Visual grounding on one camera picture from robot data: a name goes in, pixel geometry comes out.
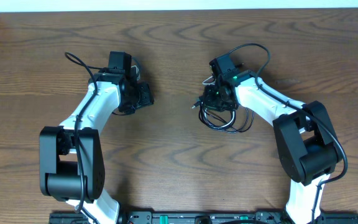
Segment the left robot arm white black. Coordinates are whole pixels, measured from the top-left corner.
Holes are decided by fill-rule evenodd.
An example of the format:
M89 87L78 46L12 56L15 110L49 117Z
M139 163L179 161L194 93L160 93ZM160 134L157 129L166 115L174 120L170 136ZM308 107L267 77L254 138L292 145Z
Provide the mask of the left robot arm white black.
M39 135L40 190L96 223L117 223L119 203L104 189L101 134L114 110L132 114L154 102L149 84L98 73L76 110Z

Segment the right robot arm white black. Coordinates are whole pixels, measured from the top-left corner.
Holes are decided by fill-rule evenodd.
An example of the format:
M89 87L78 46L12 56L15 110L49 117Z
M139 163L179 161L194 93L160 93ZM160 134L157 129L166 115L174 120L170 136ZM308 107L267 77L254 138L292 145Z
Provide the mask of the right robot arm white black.
M296 101L259 77L235 75L205 84L195 105L200 109L200 120L217 131L248 130L232 126L239 106L268 122L273 127L280 163L291 179L284 209L288 221L316 223L323 218L320 202L324 186L346 174L348 161L322 103Z

